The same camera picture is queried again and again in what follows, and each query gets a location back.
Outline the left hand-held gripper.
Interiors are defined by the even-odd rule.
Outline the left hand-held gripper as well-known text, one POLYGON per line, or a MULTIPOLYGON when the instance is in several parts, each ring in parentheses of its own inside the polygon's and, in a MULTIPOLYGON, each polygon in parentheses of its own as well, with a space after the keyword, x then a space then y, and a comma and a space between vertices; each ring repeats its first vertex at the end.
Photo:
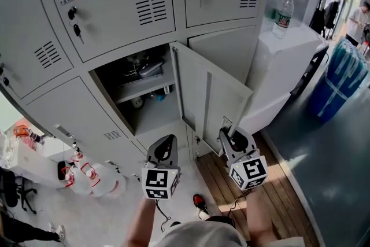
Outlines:
POLYGON ((152 200, 169 200, 180 179, 177 157, 177 137, 169 134, 157 140, 147 150, 142 168, 142 189, 152 200))

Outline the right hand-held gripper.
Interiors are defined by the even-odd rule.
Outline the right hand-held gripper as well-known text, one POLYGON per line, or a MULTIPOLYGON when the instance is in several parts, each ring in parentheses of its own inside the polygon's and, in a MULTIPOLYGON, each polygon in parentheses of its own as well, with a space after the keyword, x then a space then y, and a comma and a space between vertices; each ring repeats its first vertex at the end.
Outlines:
POLYGON ((248 132, 236 129, 232 136, 225 128, 219 131, 219 140, 227 158, 229 176, 241 191, 263 184, 268 176, 266 159, 248 132))

